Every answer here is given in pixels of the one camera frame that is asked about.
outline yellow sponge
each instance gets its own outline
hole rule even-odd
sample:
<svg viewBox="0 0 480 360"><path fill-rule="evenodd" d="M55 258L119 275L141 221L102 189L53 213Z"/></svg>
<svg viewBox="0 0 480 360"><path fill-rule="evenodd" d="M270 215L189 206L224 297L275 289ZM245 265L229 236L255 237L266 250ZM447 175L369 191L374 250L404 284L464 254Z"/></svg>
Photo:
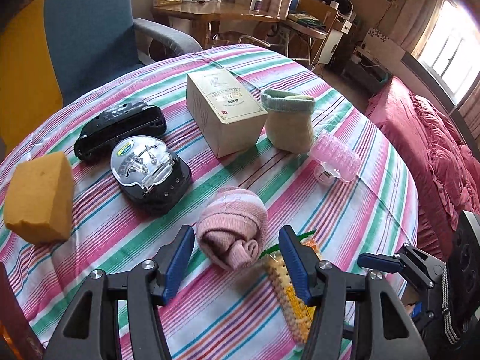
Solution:
<svg viewBox="0 0 480 360"><path fill-rule="evenodd" d="M18 164L5 196L5 226L32 244L67 240L74 177L61 151Z"/></svg>

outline pink knitted sock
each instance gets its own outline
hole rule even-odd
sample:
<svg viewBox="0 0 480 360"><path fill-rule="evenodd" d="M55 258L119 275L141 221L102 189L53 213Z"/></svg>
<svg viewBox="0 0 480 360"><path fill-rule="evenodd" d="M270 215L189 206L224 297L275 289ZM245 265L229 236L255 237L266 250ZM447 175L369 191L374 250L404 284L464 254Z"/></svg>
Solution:
<svg viewBox="0 0 480 360"><path fill-rule="evenodd" d="M267 210L253 192L220 188L197 222L200 249L228 271L252 265L263 248Z"/></svg>

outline gray armrest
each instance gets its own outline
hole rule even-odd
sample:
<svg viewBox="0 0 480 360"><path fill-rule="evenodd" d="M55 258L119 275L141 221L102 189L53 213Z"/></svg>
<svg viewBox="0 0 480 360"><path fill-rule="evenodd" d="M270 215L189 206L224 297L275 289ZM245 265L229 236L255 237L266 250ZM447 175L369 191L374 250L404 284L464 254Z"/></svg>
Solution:
<svg viewBox="0 0 480 360"><path fill-rule="evenodd" d="M177 56L202 51L202 47L194 38L174 28L145 19L134 19L133 28L164 44Z"/></svg>

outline clear plastic charger lid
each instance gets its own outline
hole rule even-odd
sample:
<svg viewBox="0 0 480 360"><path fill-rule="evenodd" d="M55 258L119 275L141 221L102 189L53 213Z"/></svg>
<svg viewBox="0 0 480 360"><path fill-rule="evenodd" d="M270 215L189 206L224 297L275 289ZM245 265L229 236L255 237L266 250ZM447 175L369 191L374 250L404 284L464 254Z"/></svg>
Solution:
<svg viewBox="0 0 480 360"><path fill-rule="evenodd" d="M126 138L115 146L110 167L117 181L125 186L140 186L150 192L172 173L175 160L165 143L147 135Z"/></svg>

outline white cabinet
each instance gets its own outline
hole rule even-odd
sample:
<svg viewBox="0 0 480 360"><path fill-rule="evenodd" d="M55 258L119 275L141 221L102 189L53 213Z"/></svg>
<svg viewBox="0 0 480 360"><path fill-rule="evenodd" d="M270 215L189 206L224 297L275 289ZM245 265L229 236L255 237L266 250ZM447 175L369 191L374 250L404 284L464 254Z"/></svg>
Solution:
<svg viewBox="0 0 480 360"><path fill-rule="evenodd" d="M328 37L325 39L325 44L323 45L322 52L320 53L320 58L318 59L319 64L327 64L330 62L333 53L337 49L340 39L342 38L343 32L334 30L330 31Z"/></svg>
<svg viewBox="0 0 480 360"><path fill-rule="evenodd" d="M318 59L319 64L327 64L332 59L332 55L337 49L338 44L340 43L340 39L342 36L349 33L352 23L348 20L345 20L343 23L340 21L336 21L333 24L332 31L325 39L325 44L323 45L322 52L320 53L320 57Z"/></svg>

